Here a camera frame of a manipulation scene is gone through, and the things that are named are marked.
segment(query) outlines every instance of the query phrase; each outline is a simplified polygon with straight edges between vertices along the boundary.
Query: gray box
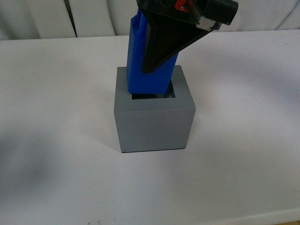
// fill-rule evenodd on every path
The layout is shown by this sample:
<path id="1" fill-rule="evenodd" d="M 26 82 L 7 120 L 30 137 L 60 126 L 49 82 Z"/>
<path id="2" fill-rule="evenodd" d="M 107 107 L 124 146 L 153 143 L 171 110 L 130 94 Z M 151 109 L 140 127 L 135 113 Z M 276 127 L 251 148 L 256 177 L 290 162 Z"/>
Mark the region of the gray box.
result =
<path id="1" fill-rule="evenodd" d="M 133 99 L 126 67 L 118 67 L 113 113 L 122 152 L 186 147 L 196 106 L 181 66 L 175 66 L 172 88 L 175 97 Z"/>

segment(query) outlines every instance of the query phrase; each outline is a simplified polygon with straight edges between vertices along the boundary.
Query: box front face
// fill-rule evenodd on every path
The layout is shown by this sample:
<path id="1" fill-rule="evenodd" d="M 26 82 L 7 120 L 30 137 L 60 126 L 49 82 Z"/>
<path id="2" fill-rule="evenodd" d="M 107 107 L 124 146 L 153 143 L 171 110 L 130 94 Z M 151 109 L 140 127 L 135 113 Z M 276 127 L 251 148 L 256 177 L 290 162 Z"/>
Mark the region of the box front face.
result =
<path id="1" fill-rule="evenodd" d="M 195 110 L 116 113 L 122 152 L 185 148 Z"/>

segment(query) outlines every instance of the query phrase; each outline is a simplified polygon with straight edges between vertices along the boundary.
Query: white curtain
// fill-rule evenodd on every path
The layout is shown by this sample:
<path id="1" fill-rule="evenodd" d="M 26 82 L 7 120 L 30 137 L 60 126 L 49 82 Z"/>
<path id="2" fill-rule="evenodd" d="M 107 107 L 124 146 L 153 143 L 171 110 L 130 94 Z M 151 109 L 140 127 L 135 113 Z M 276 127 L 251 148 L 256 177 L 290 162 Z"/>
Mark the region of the white curtain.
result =
<path id="1" fill-rule="evenodd" d="M 236 1 L 221 31 L 300 29 L 300 0 Z M 128 35 L 136 11 L 136 0 L 0 0 L 0 40 Z"/>

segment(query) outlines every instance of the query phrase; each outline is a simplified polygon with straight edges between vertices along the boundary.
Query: white table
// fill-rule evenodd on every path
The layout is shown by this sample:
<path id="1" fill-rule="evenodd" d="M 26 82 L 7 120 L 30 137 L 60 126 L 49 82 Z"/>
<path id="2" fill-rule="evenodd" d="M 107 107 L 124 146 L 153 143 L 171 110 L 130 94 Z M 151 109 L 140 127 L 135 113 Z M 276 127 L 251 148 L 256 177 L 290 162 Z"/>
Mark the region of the white table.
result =
<path id="1" fill-rule="evenodd" d="M 300 219 L 300 30 L 212 33 L 179 54 L 185 150 L 121 154 L 128 37 L 0 42 L 1 225 Z"/>

